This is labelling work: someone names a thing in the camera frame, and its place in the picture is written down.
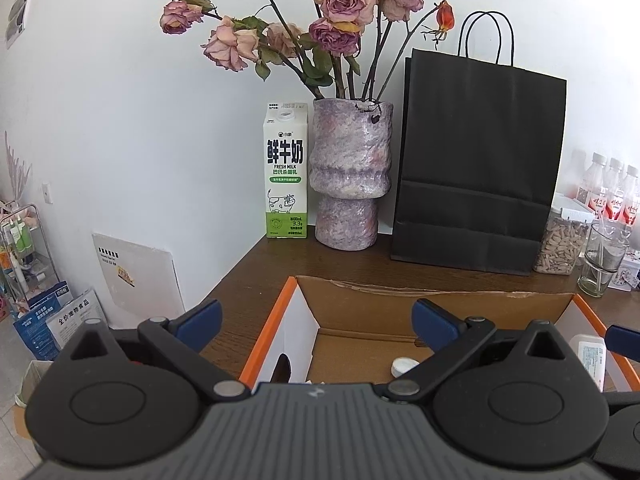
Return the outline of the white bottle cap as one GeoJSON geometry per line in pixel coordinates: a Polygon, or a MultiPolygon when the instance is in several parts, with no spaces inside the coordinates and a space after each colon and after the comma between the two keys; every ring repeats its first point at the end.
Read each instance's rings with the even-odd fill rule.
{"type": "Polygon", "coordinates": [[[399,378],[403,374],[410,372],[413,368],[420,364],[419,361],[408,358],[408,356],[401,356],[400,358],[393,359],[390,372],[393,378],[399,378]]]}

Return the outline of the translucent cotton swab box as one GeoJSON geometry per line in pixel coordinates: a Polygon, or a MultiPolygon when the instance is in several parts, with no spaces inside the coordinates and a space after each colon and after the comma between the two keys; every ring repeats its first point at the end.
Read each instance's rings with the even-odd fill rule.
{"type": "Polygon", "coordinates": [[[570,348],[575,352],[578,360],[585,367],[590,377],[596,383],[600,391],[604,390],[606,370],[605,340],[599,336],[586,334],[575,335],[570,340],[570,348]]]}

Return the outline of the white tin box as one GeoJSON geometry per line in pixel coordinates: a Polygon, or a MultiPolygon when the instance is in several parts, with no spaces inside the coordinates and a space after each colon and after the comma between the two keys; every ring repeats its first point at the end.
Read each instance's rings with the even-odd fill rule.
{"type": "Polygon", "coordinates": [[[626,255],[608,287],[622,292],[631,292],[639,285],[639,270],[639,258],[635,255],[626,255]]]}

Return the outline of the empty glass cup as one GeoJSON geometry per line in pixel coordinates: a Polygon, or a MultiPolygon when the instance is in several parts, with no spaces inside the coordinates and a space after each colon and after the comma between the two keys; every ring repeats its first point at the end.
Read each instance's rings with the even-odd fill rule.
{"type": "Polygon", "coordinates": [[[579,289],[587,296],[601,298],[620,268],[628,248],[628,236],[619,223],[604,220],[593,223],[577,279],[579,289]]]}

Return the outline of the red cardboard box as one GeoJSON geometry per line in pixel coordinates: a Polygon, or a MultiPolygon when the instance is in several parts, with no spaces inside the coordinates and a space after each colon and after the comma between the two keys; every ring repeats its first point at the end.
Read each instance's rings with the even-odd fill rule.
{"type": "Polygon", "coordinates": [[[566,340],[605,326],[571,292],[429,292],[291,276],[262,326],[240,381],[254,389],[278,368],[287,382],[388,382],[397,358],[423,361],[482,316],[499,330],[541,318],[566,340]]]}

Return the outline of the clear jar with pellets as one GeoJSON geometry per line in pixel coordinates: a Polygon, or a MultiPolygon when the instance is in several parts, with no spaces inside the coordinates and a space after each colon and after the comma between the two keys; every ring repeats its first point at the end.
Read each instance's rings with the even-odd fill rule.
{"type": "Polygon", "coordinates": [[[534,271],[570,275],[585,246],[593,215],[574,209],[552,208],[544,228],[534,271]]]}

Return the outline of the right red label bottle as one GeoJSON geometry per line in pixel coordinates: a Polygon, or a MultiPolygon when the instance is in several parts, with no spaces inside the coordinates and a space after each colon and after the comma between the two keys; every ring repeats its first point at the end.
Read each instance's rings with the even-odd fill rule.
{"type": "Polygon", "coordinates": [[[622,183],[623,201],[617,220],[632,228],[639,210],[639,171],[629,165],[622,183]]]}

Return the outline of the red label bottle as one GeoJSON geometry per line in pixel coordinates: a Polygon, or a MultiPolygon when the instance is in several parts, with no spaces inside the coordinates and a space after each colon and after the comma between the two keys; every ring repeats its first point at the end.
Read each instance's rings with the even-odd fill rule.
{"type": "Polygon", "coordinates": [[[623,201],[617,220],[632,228],[639,210],[639,171],[629,165],[622,183],[623,201]]]}
{"type": "Polygon", "coordinates": [[[603,174],[604,206],[602,209],[602,217],[608,220],[616,220],[620,215],[620,210],[624,201],[624,190],[620,187],[622,182],[623,164],[612,157],[603,174]]]}
{"type": "Polygon", "coordinates": [[[604,170],[606,159],[599,153],[593,153],[591,165],[580,180],[576,200],[600,216],[606,202],[604,170]]]}

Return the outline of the blue white paper bags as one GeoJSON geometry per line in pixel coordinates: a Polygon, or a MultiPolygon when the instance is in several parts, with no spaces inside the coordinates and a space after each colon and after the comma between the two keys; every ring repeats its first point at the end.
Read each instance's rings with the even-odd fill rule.
{"type": "Polygon", "coordinates": [[[13,327],[39,361],[53,361],[87,318],[106,321],[96,292],[89,288],[73,297],[66,281],[40,292],[27,305],[27,312],[13,322],[13,327]]]}

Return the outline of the middle red label bottle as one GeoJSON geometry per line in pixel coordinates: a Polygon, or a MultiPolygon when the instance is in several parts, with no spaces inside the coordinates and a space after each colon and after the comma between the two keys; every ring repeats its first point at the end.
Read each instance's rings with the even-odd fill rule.
{"type": "Polygon", "coordinates": [[[612,157],[603,174],[604,206],[602,209],[602,217],[608,220],[616,220],[620,215],[620,210],[624,201],[624,190],[620,187],[622,182],[623,164],[612,157]]]}

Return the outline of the left red label bottle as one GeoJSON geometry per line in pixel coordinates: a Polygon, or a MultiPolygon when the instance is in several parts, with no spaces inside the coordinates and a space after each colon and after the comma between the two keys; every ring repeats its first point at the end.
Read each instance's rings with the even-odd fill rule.
{"type": "Polygon", "coordinates": [[[599,153],[593,153],[591,165],[580,180],[576,200],[600,216],[606,202],[604,170],[606,159],[599,153]]]}

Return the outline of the cardboard trash box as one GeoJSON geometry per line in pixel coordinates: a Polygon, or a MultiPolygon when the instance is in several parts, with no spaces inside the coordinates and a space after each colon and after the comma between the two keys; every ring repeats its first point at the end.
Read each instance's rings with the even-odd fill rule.
{"type": "Polygon", "coordinates": [[[47,373],[52,364],[52,361],[30,361],[23,376],[20,388],[18,388],[17,393],[15,393],[14,396],[13,418],[15,430],[20,437],[27,440],[32,438],[26,426],[25,415],[27,404],[34,393],[35,388],[39,386],[44,374],[47,373]]]}

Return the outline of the purple ceramic vase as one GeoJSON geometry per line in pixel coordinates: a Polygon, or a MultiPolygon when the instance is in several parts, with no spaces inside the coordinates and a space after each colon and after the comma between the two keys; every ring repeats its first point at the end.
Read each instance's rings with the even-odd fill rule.
{"type": "Polygon", "coordinates": [[[390,190],[393,104],[314,102],[309,185],[318,193],[314,236],[343,252],[371,247],[378,236],[376,201],[390,190]]]}

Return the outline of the black paper bag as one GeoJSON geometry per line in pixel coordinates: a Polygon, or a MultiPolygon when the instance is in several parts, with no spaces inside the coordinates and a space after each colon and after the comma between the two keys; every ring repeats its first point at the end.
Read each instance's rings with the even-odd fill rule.
{"type": "Polygon", "coordinates": [[[407,58],[390,255],[527,275],[558,177],[567,83],[470,58],[469,36],[484,15],[465,18],[456,54],[407,58]]]}

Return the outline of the green white milk carton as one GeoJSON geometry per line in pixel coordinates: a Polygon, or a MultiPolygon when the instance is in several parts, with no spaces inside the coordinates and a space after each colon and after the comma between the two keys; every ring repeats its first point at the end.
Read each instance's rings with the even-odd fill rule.
{"type": "Polygon", "coordinates": [[[270,103],[264,126],[266,235],[307,237],[308,105],[270,103]]]}

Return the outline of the dried pink rose bouquet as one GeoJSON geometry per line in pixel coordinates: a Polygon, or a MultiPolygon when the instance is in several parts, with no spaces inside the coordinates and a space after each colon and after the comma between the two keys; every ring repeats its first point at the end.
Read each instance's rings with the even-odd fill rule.
{"type": "Polygon", "coordinates": [[[312,0],[316,18],[307,27],[285,19],[276,0],[266,7],[276,17],[255,12],[245,18],[221,14],[210,0],[169,0],[158,24],[169,36],[187,32],[208,18],[215,26],[201,46],[210,62],[228,72],[252,68],[267,80],[274,66],[286,66],[314,96],[332,88],[341,99],[381,101],[387,84],[378,64],[394,26],[410,41],[415,34],[440,44],[456,26],[446,1],[428,8],[426,0],[312,0]]]}

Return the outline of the white wall panel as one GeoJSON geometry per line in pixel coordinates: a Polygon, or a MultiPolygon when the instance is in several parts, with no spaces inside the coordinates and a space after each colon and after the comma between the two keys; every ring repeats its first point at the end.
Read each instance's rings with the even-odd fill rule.
{"type": "Polygon", "coordinates": [[[92,240],[113,304],[106,309],[111,326],[133,328],[186,312],[170,252],[99,233],[92,240]]]}

